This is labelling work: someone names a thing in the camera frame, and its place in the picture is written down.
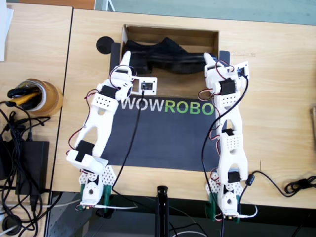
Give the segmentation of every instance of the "white plastic part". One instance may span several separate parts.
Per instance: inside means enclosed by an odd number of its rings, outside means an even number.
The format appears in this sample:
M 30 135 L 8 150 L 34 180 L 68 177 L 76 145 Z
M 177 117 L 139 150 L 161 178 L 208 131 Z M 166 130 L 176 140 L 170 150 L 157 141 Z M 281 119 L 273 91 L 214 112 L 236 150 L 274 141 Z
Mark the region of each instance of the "white plastic part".
M 116 180 L 116 175 L 112 169 L 112 166 L 105 165 L 102 167 L 102 174 L 89 172 L 82 173 L 79 177 L 79 183 L 85 184 L 82 194 L 82 201 L 80 202 L 81 205 L 95 206 L 103 195 L 104 186 L 112 186 Z
M 116 99 L 112 99 L 108 96 L 96 93 L 94 95 L 92 102 L 91 102 L 91 105 L 99 107 L 101 109 L 107 110 L 107 111 L 115 114 L 115 112 L 119 106 L 119 102 Z
M 144 95 L 156 95 L 157 94 L 157 78 L 143 78 L 143 77 L 132 77 L 133 80 L 139 80 L 138 90 L 132 91 L 133 95 L 141 95 L 143 91 L 144 83 L 152 84 L 152 89 L 144 89 Z
M 104 167 L 108 164 L 106 159 L 94 158 L 88 154 L 85 154 L 82 161 L 76 161 L 78 151 L 70 150 L 67 155 L 67 161 L 69 161 L 73 166 L 79 169 L 86 169 L 94 172 L 96 174 L 101 174 Z
M 238 70 L 242 69 L 245 76 L 249 76 L 248 62 L 238 64 L 233 67 L 224 68 L 222 64 L 215 63 L 213 58 L 205 53 L 205 82 L 208 89 L 212 89 L 214 94 L 214 106 L 218 109 L 216 117 L 224 114 L 239 100 L 241 92 L 240 89 L 245 87 L 245 80 L 243 77 L 238 77 Z M 220 82 L 231 79 L 235 82 L 235 92 L 231 94 L 221 95 Z M 223 132 L 225 122 L 230 121 L 232 124 L 232 133 Z M 210 180 L 211 189 L 218 194 L 217 202 L 224 215 L 238 216 L 237 195 L 242 192 L 240 182 L 228 183 L 228 173 L 233 164 L 238 166 L 238 171 L 241 180 L 246 180 L 248 176 L 248 162 L 243 149 L 243 135 L 242 135 L 242 120 L 239 112 L 239 107 L 236 105 L 229 113 L 221 117 L 215 124 L 216 133 L 220 140 L 220 160 L 217 169 L 218 179 L 216 181 Z
M 116 179 L 112 167 L 107 166 L 108 161 L 100 157 L 111 134 L 113 118 L 119 101 L 129 97 L 133 87 L 132 71 L 129 66 L 130 56 L 130 51 L 127 51 L 123 55 L 121 64 L 111 71 L 111 77 L 97 85 L 96 89 L 99 93 L 94 94 L 90 114 L 76 139 L 75 148 L 92 128 L 97 128 L 98 139 L 92 150 L 92 156 L 85 154 L 81 161 L 77 161 L 78 151 L 71 150 L 67 155 L 67 161 L 71 162 L 75 167 L 88 172 L 88 174 L 82 174 L 79 178 L 79 182 L 85 184 L 81 205 L 95 206 L 100 201 L 104 185 L 113 185 Z M 153 83 L 153 89 L 145 94 L 156 94 L 157 78 L 145 78 L 144 81 Z M 104 86 L 116 90 L 115 99 L 111 98 L 112 96 L 101 94 Z

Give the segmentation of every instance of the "black cable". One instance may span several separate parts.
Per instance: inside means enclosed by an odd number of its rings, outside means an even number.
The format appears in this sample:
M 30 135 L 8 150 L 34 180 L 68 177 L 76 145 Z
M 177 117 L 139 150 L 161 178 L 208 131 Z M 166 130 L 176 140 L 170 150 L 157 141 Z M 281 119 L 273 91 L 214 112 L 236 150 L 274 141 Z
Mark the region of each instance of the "black cable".
M 316 176 L 311 176 L 309 177 L 308 179 L 301 179 L 301 180 L 298 180 L 298 181 L 294 181 L 294 182 L 291 182 L 291 183 L 288 183 L 285 188 L 284 188 L 284 192 L 278 187 L 278 185 L 267 175 L 265 174 L 264 172 L 260 171 L 260 170 L 255 170 L 253 171 L 249 176 L 248 176 L 248 179 L 246 181 L 246 186 L 245 188 L 243 189 L 241 195 L 240 195 L 240 198 L 239 198 L 239 206 L 240 206 L 240 202 L 241 202 L 241 198 L 245 192 L 245 190 L 247 189 L 248 186 L 251 186 L 252 182 L 254 181 L 254 174 L 255 173 L 259 173 L 259 174 L 262 174 L 263 176 L 265 176 L 267 179 L 270 180 L 270 182 L 276 187 L 276 189 L 279 191 L 279 193 L 286 197 L 286 198 L 290 198 L 294 195 L 296 195 L 300 190 L 302 189 L 307 189 L 307 188 L 316 188 L 316 183 L 312 183 L 313 181 L 316 180 Z
M 30 131 L 29 131 L 29 135 L 28 135 L 27 141 L 31 141 L 31 140 L 32 140 L 32 120 L 31 120 L 31 116 L 30 116 L 30 114 L 29 114 L 26 110 L 24 110 L 23 108 L 21 108 L 21 107 L 19 107 L 19 106 L 17 106 L 17 105 L 15 105 L 14 107 L 16 107 L 17 109 L 19 109 L 19 110 L 23 111 L 24 113 L 26 113 L 27 117 L 29 118 Z
M 174 234 L 176 235 L 176 237 L 178 237 L 178 233 L 176 232 L 176 229 L 174 228 L 173 224 L 171 224 L 171 222 L 169 222 L 169 224 L 171 225 L 171 230 L 174 231 Z
M 217 200 L 215 199 L 215 196 L 214 196 L 214 194 L 213 194 L 213 192 L 212 192 L 212 190 L 211 190 L 211 185 L 210 185 L 210 183 L 209 183 L 209 181 L 208 181 L 208 177 L 207 177 L 207 173 L 206 173 L 206 168 L 205 168 L 205 163 L 204 163 L 204 149 L 205 149 L 206 142 L 207 142 L 207 140 L 208 140 L 209 133 L 212 131 L 212 129 L 213 129 L 214 125 L 216 124 L 216 122 L 217 122 L 218 120 L 220 120 L 223 116 L 225 116 L 226 114 L 228 114 L 230 111 L 232 111 L 232 110 L 240 103 L 240 101 L 244 98 L 244 96 L 245 96 L 245 94 L 246 94 L 246 92 L 247 92 L 247 90 L 248 90 L 249 81 L 248 81 L 247 76 L 245 76 L 245 75 L 242 75 L 242 76 L 246 79 L 246 82 L 247 82 L 243 94 L 240 96 L 240 98 L 236 101 L 236 103 L 235 103 L 233 106 L 231 106 L 226 112 L 224 112 L 223 114 L 221 114 L 219 117 L 217 117 L 217 118 L 213 121 L 212 125 L 210 126 L 210 128 L 209 128 L 209 130 L 208 130 L 208 132 L 207 132 L 207 134 L 206 134 L 206 137 L 205 137 L 205 140 L 204 140 L 204 143 L 203 143 L 203 146 L 202 146 L 202 152 L 201 152 L 201 161 L 202 161 L 203 170 L 204 170 L 204 175 L 205 175 L 205 178 L 206 178 L 206 182 L 207 182 L 209 191 L 210 191 L 210 193 L 211 193 L 211 195 L 212 195 L 213 200 L 214 200 L 215 203 L 216 203 L 216 206 L 220 209 L 220 212 L 221 212 L 221 214 L 222 214 L 222 231 L 221 231 L 221 237 L 224 236 L 224 220 L 225 220 L 225 218 L 224 218 L 224 213 L 223 213 L 223 211 L 221 210 L 221 208 L 219 207 L 219 205 L 218 205 L 218 203 L 217 203 Z
M 115 179 L 115 181 L 114 181 L 114 183 L 113 183 L 113 185 L 112 185 L 112 191 L 113 191 L 114 193 L 116 193 L 117 195 L 120 195 L 121 197 L 123 197 L 123 195 L 121 195 L 119 192 L 117 192 L 117 191 L 114 189 L 114 186 L 115 186 L 115 184 L 118 182 L 119 177 L 120 177 L 120 175 L 121 175 L 121 173 L 122 173 L 122 171 L 123 171 L 123 169 L 124 169 L 124 166 L 125 166 L 125 163 L 126 163 L 126 161 L 127 161 L 127 158 L 128 158 L 128 156 L 129 156 L 129 153 L 130 153 L 130 151 L 132 150 L 132 146 L 133 146 L 133 143 L 134 143 L 134 138 L 135 138 L 136 131 L 137 131 L 137 127 L 138 127 L 138 122 L 139 122 L 140 112 L 141 112 L 141 108 L 142 108 L 142 102 L 143 102 L 143 98 L 144 98 L 144 93 L 145 93 L 145 91 L 142 92 L 142 97 L 141 97 L 141 100 L 140 100 L 140 103 L 139 103 L 139 109 L 138 109 L 136 124 L 135 124 L 135 128 L 134 128 L 134 131 L 133 131 L 132 139 L 131 139 L 131 141 L 130 141 L 127 154 L 126 154 L 126 156 L 125 156 L 125 158 L 124 158 L 124 161 L 123 161 L 123 164 L 122 164 L 122 166 L 121 166 L 121 168 L 120 168 L 120 170 L 119 170 L 118 176 L 117 176 L 117 178 Z
M 297 235 L 297 233 L 300 231 L 300 229 L 303 227 L 304 223 L 309 219 L 309 217 L 311 216 L 312 212 L 310 212 L 308 214 L 307 217 L 305 217 L 304 221 L 302 222 L 302 224 L 300 226 L 297 227 L 297 229 L 294 231 L 294 233 L 292 234 L 292 237 L 295 237 Z
M 41 218 L 43 218 L 48 212 L 50 212 L 51 209 L 59 202 L 59 200 L 60 200 L 62 194 L 63 194 L 63 192 L 60 192 L 58 198 L 56 199 L 56 201 L 55 201 L 45 212 L 43 212 L 43 214 L 42 214 L 40 217 L 34 218 L 34 221 L 38 222 L 38 221 L 39 221 Z M 22 234 L 24 233 L 24 231 L 25 231 L 25 229 L 20 232 L 19 237 L 22 236 Z
M 35 213 L 35 211 L 32 211 L 32 213 L 33 213 L 33 217 L 34 217 L 34 219 L 35 219 L 35 218 L 36 218 L 36 213 Z M 38 235 L 38 232 L 39 232 L 39 224 L 38 224 L 37 221 L 35 221 L 35 234 L 34 234 L 34 237 L 36 237 L 36 236 Z
M 202 228 L 202 226 L 199 223 L 192 223 L 192 224 L 189 224 L 186 226 L 176 227 L 176 228 L 174 228 L 174 230 L 185 229 L 187 227 L 195 226 L 195 225 L 198 226 L 201 229 L 201 231 L 208 237 L 207 233 L 205 232 L 205 230 Z
M 12 137 L 12 142 L 14 144 L 14 149 L 12 152 L 10 152 L 7 147 L 5 146 L 5 144 L 2 142 L 0 145 L 1 147 L 5 147 L 6 151 L 7 151 L 7 154 L 8 154 L 8 157 L 11 159 L 11 162 L 12 162 L 12 169 L 10 171 L 10 174 L 8 176 L 8 178 L 6 179 L 5 183 L 4 183 L 4 186 L 3 186 L 3 189 L 1 191 L 1 201 L 2 201 L 2 205 L 3 205 L 3 209 L 4 209 L 4 213 L 2 214 L 7 214 L 8 216 L 10 216 L 12 219 L 15 220 L 14 218 L 14 215 L 13 215 L 13 212 L 12 210 L 18 206 L 20 206 L 24 211 L 25 213 L 27 214 L 29 220 L 28 221 L 17 221 L 18 225 L 21 226 L 21 228 L 23 229 L 23 232 L 25 230 L 29 230 L 29 231 L 36 231 L 36 224 L 37 224 L 37 221 L 38 219 L 41 218 L 41 213 L 42 213 L 42 199 L 41 199 L 41 195 L 40 195 L 40 192 L 38 189 L 35 188 L 35 190 L 37 191 L 37 194 L 33 196 L 33 202 L 31 201 L 31 198 L 30 197 L 30 202 L 31 202 L 31 205 L 32 205 L 32 213 L 33 213 L 33 218 L 31 218 L 31 215 L 30 213 L 28 212 L 28 210 L 23 206 L 23 201 L 29 196 L 29 195 L 26 195 L 25 197 L 23 197 L 22 199 L 20 198 L 20 195 L 18 194 L 18 204 L 13 206 L 12 208 L 8 208 L 8 206 L 5 204 L 5 201 L 10 193 L 11 190 L 13 190 L 13 180 L 14 180 L 14 177 L 15 177 L 15 174 L 16 172 L 18 171 L 22 176 L 25 176 L 25 179 L 27 180 L 27 184 L 29 186 L 29 190 L 31 192 L 31 185 L 33 184 L 34 187 L 37 187 L 35 181 L 31 178 L 30 174 L 27 172 L 27 170 L 25 170 L 25 168 L 23 167 L 23 165 L 21 164 L 20 162 L 20 156 L 21 156 L 21 142 L 23 141 L 22 140 L 22 137 L 23 137 L 23 134 L 24 132 L 28 131 L 29 130 L 29 135 L 28 135 L 28 141 L 31 141 L 32 140 L 32 128 L 35 127 L 35 126 L 38 126 L 38 125 L 42 125 L 44 126 L 44 123 L 46 121 L 48 121 L 50 119 L 50 117 L 37 117 L 37 118 L 31 118 L 29 113 L 25 110 L 23 110 L 22 108 L 19 108 L 16 106 L 16 104 L 12 104 L 12 103 L 9 103 L 9 106 L 10 107 L 16 107 L 20 110 L 22 110 L 23 112 L 25 112 L 27 115 L 28 115 L 28 118 L 24 118 L 24 119 L 20 119 L 20 120 L 17 120 L 17 121 L 14 121 L 14 115 L 16 114 L 15 112 L 11 112 L 10 114 L 10 119 L 8 119 L 8 117 L 5 115 L 5 113 L 0 110 L 0 113 L 3 115 L 3 117 L 5 118 L 6 122 L 7 122 L 7 126 L 4 127 L 1 135 L 3 135 L 3 133 L 5 131 L 9 131 L 10 130 L 10 134 L 11 134 L 11 137 Z M 37 124 L 34 124 L 32 125 L 32 122 L 31 120 L 36 120 L 38 121 Z M 24 129 L 23 131 L 21 131 L 21 129 L 23 129 L 23 126 L 20 126 L 22 125 L 23 123 L 25 122 L 29 122 L 30 126 L 26 129 Z M 38 214 L 36 215 L 36 206 L 37 206 L 37 202 L 39 200 L 39 211 L 38 211 Z

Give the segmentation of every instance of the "white cable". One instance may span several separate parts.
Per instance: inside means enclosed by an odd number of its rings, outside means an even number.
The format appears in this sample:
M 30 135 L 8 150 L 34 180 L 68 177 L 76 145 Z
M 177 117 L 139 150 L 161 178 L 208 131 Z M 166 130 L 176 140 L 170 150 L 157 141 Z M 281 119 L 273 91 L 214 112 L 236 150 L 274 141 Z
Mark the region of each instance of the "white cable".
M 253 214 L 253 215 L 250 215 L 250 216 L 247 216 L 247 215 L 238 215 L 237 217 L 239 218 L 252 218 L 252 217 L 255 217 L 258 213 L 258 209 L 257 209 L 257 206 L 255 206 L 256 208 L 256 212 Z
M 138 208 L 138 206 L 131 206 L 131 207 L 119 207 L 119 206 L 104 206 L 104 205 L 95 205 L 94 208 L 107 208 L 107 209 L 121 209 L 121 210 L 128 210 Z
M 8 233 L 8 232 L 14 230 L 16 227 L 18 227 L 18 226 L 13 226 L 13 227 L 11 227 L 10 229 L 7 229 L 6 231 L 3 231 L 2 233 L 0 233 L 0 236 L 3 236 L 3 235 L 5 235 L 6 233 Z
M 62 204 L 59 204 L 59 205 L 55 205 L 54 207 L 67 206 L 67 205 L 70 205 L 70 204 L 73 204 L 73 203 L 79 202 L 79 201 L 80 201 L 80 199 L 77 199 L 77 200 L 70 201 L 70 202 L 67 202 L 67 203 L 62 203 Z M 8 207 L 13 207 L 15 205 L 16 204 L 6 204 L 6 206 L 8 206 Z M 43 205 L 43 208 L 49 208 L 49 207 L 51 207 L 51 205 Z
M 198 235 L 201 235 L 201 236 L 207 237 L 205 234 L 202 234 L 202 233 L 200 233 L 200 232 L 196 232 L 196 231 L 183 231 L 183 232 L 179 232 L 179 233 L 177 233 L 177 235 L 180 235 L 180 234 L 188 234 L 188 233 L 198 234 Z

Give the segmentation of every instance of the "black power adapter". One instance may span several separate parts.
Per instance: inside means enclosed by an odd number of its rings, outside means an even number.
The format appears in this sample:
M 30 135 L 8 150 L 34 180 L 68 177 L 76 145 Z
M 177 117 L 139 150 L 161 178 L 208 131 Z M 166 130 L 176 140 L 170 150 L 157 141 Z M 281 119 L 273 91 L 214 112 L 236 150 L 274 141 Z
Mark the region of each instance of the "black power adapter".
M 29 179 L 17 173 L 17 182 L 15 194 L 20 195 L 38 195 L 45 191 L 47 161 L 48 161 L 49 142 L 23 141 L 21 142 L 20 162 L 23 170 L 36 184 L 30 183 Z

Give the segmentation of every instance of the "wooden table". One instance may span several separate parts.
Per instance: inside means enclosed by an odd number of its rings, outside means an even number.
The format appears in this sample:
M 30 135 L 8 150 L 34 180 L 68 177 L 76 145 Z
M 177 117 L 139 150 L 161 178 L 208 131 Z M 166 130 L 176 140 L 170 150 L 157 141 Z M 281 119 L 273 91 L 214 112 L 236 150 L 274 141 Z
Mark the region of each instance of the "wooden table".
M 45 80 L 63 89 L 72 7 L 18 3 L 8 3 L 8 7 L 14 9 L 14 15 L 6 40 L 5 62 L 0 62 L 1 101 L 7 100 L 6 93 L 10 89 L 29 78 Z M 10 110 L 5 105 L 1 109 L 8 115 Z M 26 115 L 18 112 L 18 117 L 25 118 Z M 59 117 L 60 112 L 45 127 L 38 126 L 33 130 L 34 141 L 50 142 L 47 189 L 51 184 Z M 1 130 L 5 124 L 1 118 Z M 42 198 L 44 203 L 48 202 L 48 194 L 43 194 Z M 17 201 L 14 190 L 8 201 Z M 27 219 L 21 208 L 16 208 L 14 213 Z M 42 218 L 38 236 L 44 235 L 44 229 L 45 218 Z M 23 236 L 33 235 L 34 232 L 25 232 Z
M 125 23 L 221 31 L 220 47 L 231 52 L 231 63 L 248 60 L 250 64 L 249 91 L 240 106 L 249 171 L 266 172 L 280 187 L 316 173 L 310 116 L 311 104 L 316 101 L 315 26 L 75 9 L 53 190 L 80 191 L 79 171 L 66 161 L 68 139 L 87 116 L 83 99 L 87 91 L 108 78 L 110 55 L 99 53 L 96 42 L 102 36 L 120 42 Z M 125 167 L 117 190 L 154 197 L 158 185 L 169 187 L 170 198 L 208 199 L 204 174 L 184 170 Z M 284 198 L 269 181 L 256 175 L 243 202 L 316 208 L 315 195 L 313 189 Z

